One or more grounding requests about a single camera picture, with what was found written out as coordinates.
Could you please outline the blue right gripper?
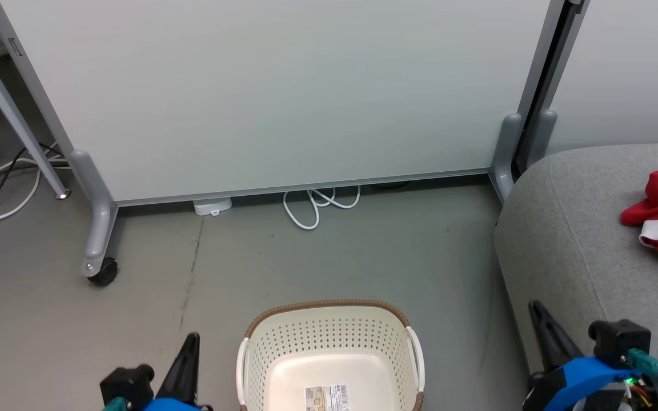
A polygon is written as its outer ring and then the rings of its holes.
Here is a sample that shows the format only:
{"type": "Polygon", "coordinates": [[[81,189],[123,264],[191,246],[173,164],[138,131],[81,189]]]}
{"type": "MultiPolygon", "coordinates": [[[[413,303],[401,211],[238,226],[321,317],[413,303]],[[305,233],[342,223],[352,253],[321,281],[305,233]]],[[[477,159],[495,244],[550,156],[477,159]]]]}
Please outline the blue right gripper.
{"type": "Polygon", "coordinates": [[[523,403],[523,411],[567,411],[615,382],[632,377],[584,354],[540,301],[528,302],[528,314],[540,350],[543,372],[523,403]]]}

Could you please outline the paper label inside basket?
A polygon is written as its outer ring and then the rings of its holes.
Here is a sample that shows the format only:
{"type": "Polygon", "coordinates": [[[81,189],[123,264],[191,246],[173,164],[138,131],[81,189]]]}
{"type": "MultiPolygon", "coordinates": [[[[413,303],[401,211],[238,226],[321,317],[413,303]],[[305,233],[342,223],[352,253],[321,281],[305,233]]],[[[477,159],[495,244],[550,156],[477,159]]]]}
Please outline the paper label inside basket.
{"type": "Polygon", "coordinates": [[[308,387],[304,390],[304,411],[351,411],[347,384],[308,387]]]}

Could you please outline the grey leg of sofa-side partition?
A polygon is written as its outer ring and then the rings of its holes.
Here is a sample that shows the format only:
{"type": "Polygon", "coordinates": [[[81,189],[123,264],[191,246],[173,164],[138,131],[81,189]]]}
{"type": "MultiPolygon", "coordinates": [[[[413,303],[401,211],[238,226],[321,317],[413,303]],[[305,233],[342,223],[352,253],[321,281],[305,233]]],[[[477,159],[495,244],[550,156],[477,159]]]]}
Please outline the grey leg of sofa-side partition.
{"type": "Polygon", "coordinates": [[[546,156],[557,119],[558,114],[555,110],[545,110],[538,115],[528,138],[528,152],[524,157],[525,170],[546,156]]]}

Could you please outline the black caster wheel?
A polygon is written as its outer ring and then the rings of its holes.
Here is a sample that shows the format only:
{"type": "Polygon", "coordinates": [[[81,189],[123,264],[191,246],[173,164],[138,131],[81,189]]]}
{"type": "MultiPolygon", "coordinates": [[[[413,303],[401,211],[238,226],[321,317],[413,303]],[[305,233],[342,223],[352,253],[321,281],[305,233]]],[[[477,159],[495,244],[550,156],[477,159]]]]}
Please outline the black caster wheel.
{"type": "Polygon", "coordinates": [[[118,275],[118,263],[112,257],[105,257],[98,273],[88,277],[88,281],[96,287],[106,287],[111,284],[118,275]]]}

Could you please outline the grey fabric sofa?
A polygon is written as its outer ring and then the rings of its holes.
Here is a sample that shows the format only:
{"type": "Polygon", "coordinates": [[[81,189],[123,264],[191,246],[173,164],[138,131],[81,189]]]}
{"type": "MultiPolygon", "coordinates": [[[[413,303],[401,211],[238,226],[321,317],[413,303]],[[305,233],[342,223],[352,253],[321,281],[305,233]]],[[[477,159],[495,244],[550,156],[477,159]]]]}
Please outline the grey fabric sofa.
{"type": "Polygon", "coordinates": [[[586,356],[595,320],[651,331],[658,359],[658,253],[621,224],[658,171],[658,144],[588,147],[546,156],[514,185],[495,250],[528,368],[543,370],[528,302],[540,301],[586,356]]]}

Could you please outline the white partition panel beside sofa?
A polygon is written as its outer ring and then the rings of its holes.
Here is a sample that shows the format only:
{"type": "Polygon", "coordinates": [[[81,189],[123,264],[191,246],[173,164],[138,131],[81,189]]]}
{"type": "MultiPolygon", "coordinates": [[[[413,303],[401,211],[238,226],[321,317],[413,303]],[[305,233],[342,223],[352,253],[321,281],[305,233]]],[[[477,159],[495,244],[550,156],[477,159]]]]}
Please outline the white partition panel beside sofa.
{"type": "Polygon", "coordinates": [[[658,143],[658,0],[585,0],[547,154],[658,143]]]}

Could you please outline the cream perforated laundry basket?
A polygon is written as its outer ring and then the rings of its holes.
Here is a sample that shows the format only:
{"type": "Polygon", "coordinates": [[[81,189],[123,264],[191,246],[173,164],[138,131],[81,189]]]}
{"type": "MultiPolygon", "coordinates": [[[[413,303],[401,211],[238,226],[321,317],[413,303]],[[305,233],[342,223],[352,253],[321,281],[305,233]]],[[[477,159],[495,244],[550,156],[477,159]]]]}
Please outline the cream perforated laundry basket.
{"type": "Polygon", "coordinates": [[[240,411],[304,411],[304,390],[347,384],[351,411],[422,411],[423,349],[406,316],[371,300],[313,301],[256,317],[235,367],[240,411]]]}

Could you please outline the short grey partition leg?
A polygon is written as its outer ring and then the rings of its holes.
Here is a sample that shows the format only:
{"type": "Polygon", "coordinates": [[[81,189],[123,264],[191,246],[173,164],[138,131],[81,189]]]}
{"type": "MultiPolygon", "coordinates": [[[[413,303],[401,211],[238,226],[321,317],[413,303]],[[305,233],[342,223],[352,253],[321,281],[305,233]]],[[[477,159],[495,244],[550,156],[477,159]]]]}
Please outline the short grey partition leg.
{"type": "Polygon", "coordinates": [[[502,120],[495,154],[488,173],[491,184],[502,204],[507,200],[515,184],[512,164],[522,129],[523,117],[520,114],[509,114],[502,120]]]}

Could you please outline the small white adapter box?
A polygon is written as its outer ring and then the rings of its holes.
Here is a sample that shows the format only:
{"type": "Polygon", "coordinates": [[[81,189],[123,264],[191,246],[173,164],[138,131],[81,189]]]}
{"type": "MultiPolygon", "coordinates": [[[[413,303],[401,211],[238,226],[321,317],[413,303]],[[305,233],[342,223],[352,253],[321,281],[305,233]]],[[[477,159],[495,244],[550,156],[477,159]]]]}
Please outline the small white adapter box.
{"type": "Polygon", "coordinates": [[[194,213],[198,216],[219,216],[220,213],[232,208],[232,199],[217,198],[194,200],[194,213]]]}

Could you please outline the large white partition panel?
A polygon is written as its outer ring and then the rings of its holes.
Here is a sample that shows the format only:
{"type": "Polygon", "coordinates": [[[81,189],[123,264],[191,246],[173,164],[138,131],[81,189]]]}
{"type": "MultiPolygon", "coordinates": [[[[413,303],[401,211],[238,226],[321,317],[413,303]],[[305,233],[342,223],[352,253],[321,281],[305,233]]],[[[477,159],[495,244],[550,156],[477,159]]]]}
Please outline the large white partition panel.
{"type": "Polygon", "coordinates": [[[550,0],[0,0],[117,204],[482,174],[550,0]]]}

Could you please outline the grey partition leg with caster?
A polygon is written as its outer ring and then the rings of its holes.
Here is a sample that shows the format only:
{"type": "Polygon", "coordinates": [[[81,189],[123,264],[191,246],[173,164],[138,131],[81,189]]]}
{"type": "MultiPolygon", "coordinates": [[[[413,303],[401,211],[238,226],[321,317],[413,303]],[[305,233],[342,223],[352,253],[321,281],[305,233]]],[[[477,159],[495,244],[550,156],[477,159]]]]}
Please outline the grey partition leg with caster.
{"type": "Polygon", "coordinates": [[[102,261],[108,257],[108,244],[118,215],[118,206],[112,198],[91,156],[82,150],[70,154],[70,165],[81,184],[92,210],[91,226],[86,242],[81,274],[88,279],[98,273],[102,261]]]}

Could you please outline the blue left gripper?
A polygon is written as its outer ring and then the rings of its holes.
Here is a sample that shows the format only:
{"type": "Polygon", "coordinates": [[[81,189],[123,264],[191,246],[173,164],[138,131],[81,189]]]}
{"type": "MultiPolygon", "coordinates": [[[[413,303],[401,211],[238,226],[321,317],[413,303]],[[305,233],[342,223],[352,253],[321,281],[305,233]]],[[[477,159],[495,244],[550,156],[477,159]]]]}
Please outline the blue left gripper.
{"type": "Polygon", "coordinates": [[[182,402],[198,400],[199,347],[199,333],[188,334],[157,391],[157,398],[143,411],[214,411],[209,404],[182,402]]]}

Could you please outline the slanted grey table leg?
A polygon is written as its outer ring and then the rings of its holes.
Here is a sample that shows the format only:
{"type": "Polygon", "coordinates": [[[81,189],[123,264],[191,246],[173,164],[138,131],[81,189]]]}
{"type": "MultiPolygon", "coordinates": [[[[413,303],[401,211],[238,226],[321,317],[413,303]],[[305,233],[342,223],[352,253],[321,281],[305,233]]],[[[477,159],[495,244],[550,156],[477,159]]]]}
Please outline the slanted grey table leg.
{"type": "Polygon", "coordinates": [[[44,175],[45,179],[55,192],[55,197],[60,200],[69,197],[71,194],[70,190],[65,188],[65,185],[63,185],[62,181],[55,173],[55,169],[53,169],[49,159],[44,154],[44,151],[42,151],[42,146],[39,145],[39,141],[35,138],[34,133],[26,123],[23,115],[11,98],[5,85],[3,85],[1,79],[0,111],[8,120],[13,130],[15,130],[26,151],[29,152],[32,159],[34,159],[38,165],[40,172],[44,175]]]}

